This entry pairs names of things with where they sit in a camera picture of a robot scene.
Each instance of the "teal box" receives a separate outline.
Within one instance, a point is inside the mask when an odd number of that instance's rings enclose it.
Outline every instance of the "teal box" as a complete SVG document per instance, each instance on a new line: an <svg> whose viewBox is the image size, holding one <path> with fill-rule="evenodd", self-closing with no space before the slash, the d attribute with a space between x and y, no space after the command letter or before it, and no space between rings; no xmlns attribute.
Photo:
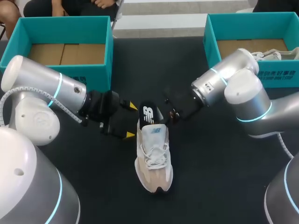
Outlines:
<svg viewBox="0 0 299 224"><path fill-rule="evenodd" d="M299 18L288 13L209 14L204 47L209 68L221 61L219 40L283 39L288 50L299 47ZM299 87L299 61L259 61L264 87Z"/></svg>
<svg viewBox="0 0 299 224"><path fill-rule="evenodd" d="M20 18L0 62L3 73L15 55L28 56L32 44L105 44L104 64L50 65L87 85L107 91L111 85L113 35L109 16Z"/></svg>

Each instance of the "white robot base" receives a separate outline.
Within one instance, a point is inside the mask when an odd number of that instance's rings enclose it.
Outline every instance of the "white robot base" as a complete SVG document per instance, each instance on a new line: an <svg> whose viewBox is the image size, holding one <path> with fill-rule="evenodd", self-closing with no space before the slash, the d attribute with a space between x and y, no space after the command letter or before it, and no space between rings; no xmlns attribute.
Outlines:
<svg viewBox="0 0 299 224"><path fill-rule="evenodd" d="M299 156L295 156L269 184L264 209L269 224L299 223Z"/></svg>
<svg viewBox="0 0 299 224"><path fill-rule="evenodd" d="M31 141L0 127L0 223L78 224L71 184Z"/></svg>

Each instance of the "floor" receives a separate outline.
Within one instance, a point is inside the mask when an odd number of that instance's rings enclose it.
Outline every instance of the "floor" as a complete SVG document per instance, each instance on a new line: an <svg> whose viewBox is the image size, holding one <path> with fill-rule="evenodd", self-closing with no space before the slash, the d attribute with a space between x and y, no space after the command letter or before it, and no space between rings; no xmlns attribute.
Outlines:
<svg viewBox="0 0 299 224"><path fill-rule="evenodd" d="M235 13L256 0L125 0L117 38L203 36L209 13ZM20 11L28 0L19 0Z"/></svg>

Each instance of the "blue led ring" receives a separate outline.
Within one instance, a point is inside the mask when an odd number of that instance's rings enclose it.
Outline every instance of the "blue led ring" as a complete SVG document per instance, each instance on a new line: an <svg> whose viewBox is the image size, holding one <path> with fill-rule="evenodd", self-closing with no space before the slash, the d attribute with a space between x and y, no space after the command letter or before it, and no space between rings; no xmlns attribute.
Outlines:
<svg viewBox="0 0 299 224"><path fill-rule="evenodd" d="M60 88L61 88L61 84L62 84L62 74L60 73L59 84L58 84L58 87L57 87L56 92L55 92L55 94L54 94L54 98L57 97L57 95L58 95L58 93L59 93L59 90L60 90Z"/></svg>
<svg viewBox="0 0 299 224"><path fill-rule="evenodd" d="M222 77L222 75L219 73L219 72L217 72L215 69L213 69L213 68L211 68L210 70L212 70L213 72L215 72L220 78L221 78L221 80L224 82L224 84L227 86L228 85L228 83L227 83L227 81L225 81L225 79Z"/></svg>
<svg viewBox="0 0 299 224"><path fill-rule="evenodd" d="M60 183L60 190L59 190L59 196L58 196L58 200L57 200L57 203L56 203L56 206L52 212L52 214L50 215L50 217L48 218L48 220L45 222L45 224L49 224L52 220L52 218L54 217L55 213L57 212L57 209L59 207L59 204L60 204L60 201L61 201L61 196L62 196L62 180L61 180L61 176L60 176L60 173L58 171L58 169L56 169L57 172L58 172L58 176L59 176L59 183Z"/></svg>
<svg viewBox="0 0 299 224"><path fill-rule="evenodd" d="M266 114L271 110L271 107L272 107L272 102L270 103L270 106L269 106L269 109L264 113L262 114L261 116L257 117L257 118L254 118L254 119L251 119L251 120L241 120L239 118L237 118L240 122L253 122L253 121L256 121L256 120L259 120L261 118L263 118L264 116L266 116Z"/></svg>
<svg viewBox="0 0 299 224"><path fill-rule="evenodd" d="M286 173L287 173L290 163L291 163L291 161L289 161L288 165L286 165L286 168L285 168L285 174L284 174L285 191L286 191L286 194L288 195L288 198L289 198L292 206L294 207L296 212L299 214L299 209L298 209L297 205L295 204L295 202L293 201L292 196L289 191L289 188L288 188L288 184L286 183Z"/></svg>

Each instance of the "person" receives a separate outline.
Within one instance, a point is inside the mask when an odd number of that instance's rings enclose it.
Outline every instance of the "person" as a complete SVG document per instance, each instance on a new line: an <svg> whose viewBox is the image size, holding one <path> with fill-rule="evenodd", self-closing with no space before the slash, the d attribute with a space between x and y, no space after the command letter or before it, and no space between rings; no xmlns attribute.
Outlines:
<svg viewBox="0 0 299 224"><path fill-rule="evenodd" d="M116 0L31 0L24 8L25 17L107 15L113 21Z"/></svg>
<svg viewBox="0 0 299 224"><path fill-rule="evenodd" d="M20 17L19 8L14 0L0 0L0 22L5 24L8 39L10 39Z"/></svg>
<svg viewBox="0 0 299 224"><path fill-rule="evenodd" d="M299 15L299 0L258 0L253 12L295 12Z"/></svg>

